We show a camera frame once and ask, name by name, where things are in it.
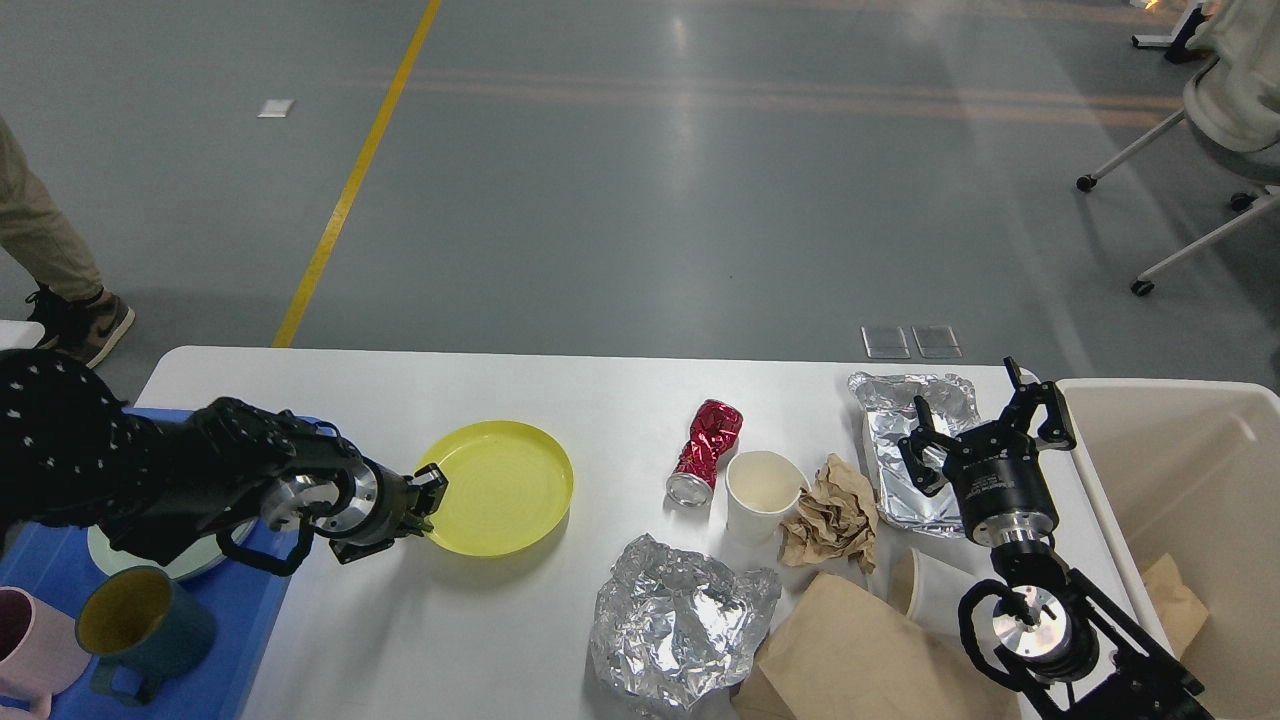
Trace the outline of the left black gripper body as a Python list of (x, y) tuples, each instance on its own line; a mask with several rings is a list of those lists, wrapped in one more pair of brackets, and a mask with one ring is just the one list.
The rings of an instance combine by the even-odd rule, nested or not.
[(411, 477), (364, 459), (333, 473), (296, 473), (262, 497), (262, 520), (271, 530), (308, 528), (323, 537), (340, 565), (380, 553), (401, 538), (413, 506)]

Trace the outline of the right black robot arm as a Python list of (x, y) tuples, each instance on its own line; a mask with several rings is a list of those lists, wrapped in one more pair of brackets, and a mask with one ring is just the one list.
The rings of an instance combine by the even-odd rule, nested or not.
[(1053, 382), (1024, 380), (1014, 359), (1004, 366), (1012, 395), (995, 420), (948, 436), (916, 396), (916, 427), (897, 442), (915, 489), (951, 488), (965, 537), (989, 551), (995, 578), (957, 605), (964, 653), (1042, 719), (1207, 719), (1203, 684), (1057, 555), (1039, 455), (1076, 447), (1068, 402)]

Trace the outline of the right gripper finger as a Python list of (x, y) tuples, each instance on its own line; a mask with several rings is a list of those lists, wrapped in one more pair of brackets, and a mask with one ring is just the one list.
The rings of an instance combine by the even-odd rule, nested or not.
[(931, 405), (922, 395), (911, 400), (916, 427), (897, 442), (905, 471), (916, 492), (936, 497), (947, 486), (946, 437), (937, 432)]
[(1004, 428), (1028, 438), (1037, 450), (1069, 451), (1076, 447), (1064, 393), (1052, 380), (1024, 380), (1012, 356), (1004, 359), (1012, 396), (1004, 409)]

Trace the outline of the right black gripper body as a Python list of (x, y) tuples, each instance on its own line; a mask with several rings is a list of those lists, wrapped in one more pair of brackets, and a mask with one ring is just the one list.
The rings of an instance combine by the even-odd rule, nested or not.
[(947, 445), (946, 487), (955, 493), (964, 536), (983, 547), (1047, 543), (1059, 512), (1032, 442), (1004, 428), (1004, 419), (959, 436), (941, 434)]

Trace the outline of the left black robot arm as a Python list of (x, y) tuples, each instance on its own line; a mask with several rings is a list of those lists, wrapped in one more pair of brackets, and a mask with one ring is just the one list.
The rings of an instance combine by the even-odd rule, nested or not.
[(329, 421), (220, 397), (180, 420), (128, 409), (84, 364), (3, 352), (3, 528), (97, 527), (115, 551), (168, 564), (212, 537), (289, 577), (324, 538), (342, 564), (424, 537), (448, 480), (401, 475)]

